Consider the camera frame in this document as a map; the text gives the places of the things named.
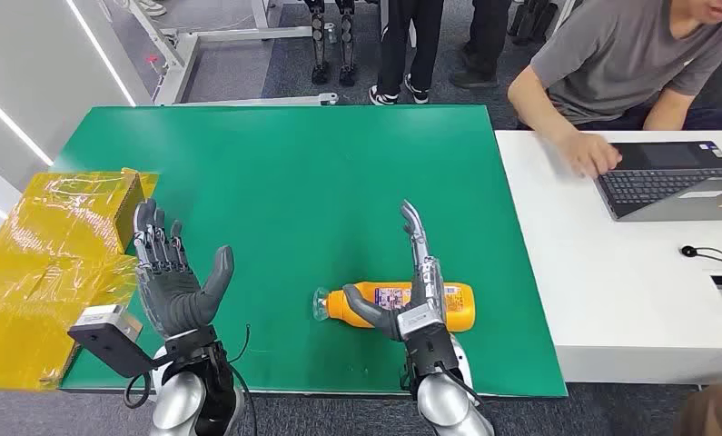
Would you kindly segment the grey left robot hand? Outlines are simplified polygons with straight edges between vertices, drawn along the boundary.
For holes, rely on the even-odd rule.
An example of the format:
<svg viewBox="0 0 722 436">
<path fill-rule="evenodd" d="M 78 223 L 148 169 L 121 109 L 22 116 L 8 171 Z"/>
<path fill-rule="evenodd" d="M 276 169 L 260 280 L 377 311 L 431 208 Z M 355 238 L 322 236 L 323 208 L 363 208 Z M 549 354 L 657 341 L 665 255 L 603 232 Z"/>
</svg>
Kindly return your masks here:
<svg viewBox="0 0 722 436">
<path fill-rule="evenodd" d="M 234 272 L 232 247 L 223 245 L 200 284 L 188 262 L 182 223 L 165 229 L 164 210 L 153 198 L 134 212 L 135 267 L 139 297 L 150 324 L 165 339 L 212 323 Z"/>
</svg>

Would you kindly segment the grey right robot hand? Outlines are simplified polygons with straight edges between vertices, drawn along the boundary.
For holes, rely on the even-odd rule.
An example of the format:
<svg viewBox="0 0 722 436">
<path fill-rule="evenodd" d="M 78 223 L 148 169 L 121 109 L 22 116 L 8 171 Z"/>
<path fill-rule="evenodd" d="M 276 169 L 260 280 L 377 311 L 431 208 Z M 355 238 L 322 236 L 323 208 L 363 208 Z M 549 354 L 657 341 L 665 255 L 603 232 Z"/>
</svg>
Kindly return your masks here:
<svg viewBox="0 0 722 436">
<path fill-rule="evenodd" d="M 430 254 L 419 212 L 405 200 L 401 204 L 404 231 L 409 235 L 413 275 L 410 301 L 399 310 L 388 310 L 365 300 L 353 284 L 342 287 L 353 312 L 386 337 L 405 342 L 416 334 L 446 328 L 444 281 L 439 260 Z"/>
</svg>

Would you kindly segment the person's right hand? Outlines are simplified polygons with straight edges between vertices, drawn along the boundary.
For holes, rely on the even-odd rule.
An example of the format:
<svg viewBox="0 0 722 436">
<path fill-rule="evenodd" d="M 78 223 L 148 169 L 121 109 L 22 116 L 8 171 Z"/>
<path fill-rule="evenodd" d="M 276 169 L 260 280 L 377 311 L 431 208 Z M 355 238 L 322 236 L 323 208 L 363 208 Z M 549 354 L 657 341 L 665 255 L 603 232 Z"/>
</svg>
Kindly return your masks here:
<svg viewBox="0 0 722 436">
<path fill-rule="evenodd" d="M 623 159 L 618 149 L 598 134 L 575 132 L 564 145 L 572 169 L 591 179 L 616 169 Z"/>
</svg>

